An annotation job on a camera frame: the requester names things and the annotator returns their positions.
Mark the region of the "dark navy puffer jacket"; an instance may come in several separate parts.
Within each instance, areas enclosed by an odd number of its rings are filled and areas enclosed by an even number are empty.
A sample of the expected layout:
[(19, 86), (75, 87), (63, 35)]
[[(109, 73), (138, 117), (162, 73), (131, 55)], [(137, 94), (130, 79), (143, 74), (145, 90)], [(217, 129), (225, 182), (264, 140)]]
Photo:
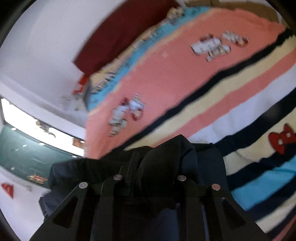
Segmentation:
[(39, 199), (44, 217), (49, 217), (81, 182), (100, 184), (118, 174), (134, 153), (138, 153), (131, 181), (135, 200), (130, 217), (123, 220), (127, 240), (179, 240), (181, 206), (173, 195), (180, 175), (198, 185), (218, 184), (229, 191), (220, 151), (213, 144), (193, 144), (178, 135), (154, 148), (112, 151), (99, 160), (82, 158), (53, 164), (48, 178), (50, 192)]

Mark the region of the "green door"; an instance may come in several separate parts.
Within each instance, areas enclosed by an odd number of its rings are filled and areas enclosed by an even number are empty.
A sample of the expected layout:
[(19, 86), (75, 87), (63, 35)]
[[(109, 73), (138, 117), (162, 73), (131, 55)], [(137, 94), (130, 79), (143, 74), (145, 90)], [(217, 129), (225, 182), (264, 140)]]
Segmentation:
[(37, 185), (44, 188), (49, 188), (53, 164), (76, 158), (76, 155), (50, 145), (40, 145), (39, 141), (11, 125), (5, 125), (1, 130), (1, 166), (26, 181), (32, 182), (31, 176), (41, 177), (43, 180)]

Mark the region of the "striped Hello Kitty blanket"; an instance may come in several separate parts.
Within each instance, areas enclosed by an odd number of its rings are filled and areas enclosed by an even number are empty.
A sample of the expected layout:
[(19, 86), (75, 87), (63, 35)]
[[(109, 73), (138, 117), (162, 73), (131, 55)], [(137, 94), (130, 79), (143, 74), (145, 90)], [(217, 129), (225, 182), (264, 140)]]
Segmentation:
[(295, 35), (236, 9), (188, 8), (98, 73), (86, 155), (177, 135), (222, 154), (234, 199), (272, 240), (295, 221)]

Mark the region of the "red box on shelf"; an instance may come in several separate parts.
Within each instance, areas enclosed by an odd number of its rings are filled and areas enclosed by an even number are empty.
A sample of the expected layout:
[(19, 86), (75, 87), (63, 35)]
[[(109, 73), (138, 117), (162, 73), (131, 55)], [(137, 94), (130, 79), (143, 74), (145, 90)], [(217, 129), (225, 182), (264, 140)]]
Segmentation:
[(89, 80), (89, 75), (83, 74), (81, 78), (78, 80), (78, 82), (76, 83), (74, 90), (72, 91), (72, 94), (76, 95), (76, 94), (82, 93), (85, 89), (85, 86), (88, 80)]

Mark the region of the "dark red headboard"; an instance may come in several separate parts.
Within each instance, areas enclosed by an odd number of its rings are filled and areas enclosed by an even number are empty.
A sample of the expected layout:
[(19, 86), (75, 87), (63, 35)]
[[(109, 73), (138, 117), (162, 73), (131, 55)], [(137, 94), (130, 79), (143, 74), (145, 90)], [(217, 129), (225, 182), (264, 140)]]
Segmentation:
[(92, 75), (110, 63), (148, 28), (164, 20), (171, 8), (180, 5), (172, 0), (129, 0), (109, 15), (86, 41), (74, 64)]

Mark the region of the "brown cardboard beside bed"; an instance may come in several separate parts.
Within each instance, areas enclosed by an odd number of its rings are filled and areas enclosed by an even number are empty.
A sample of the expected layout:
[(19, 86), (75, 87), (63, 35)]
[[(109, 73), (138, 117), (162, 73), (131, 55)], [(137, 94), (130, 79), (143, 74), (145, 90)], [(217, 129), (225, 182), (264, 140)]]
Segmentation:
[(243, 9), (272, 22), (284, 23), (282, 16), (267, 1), (184, 1), (187, 7), (211, 6), (215, 8)]

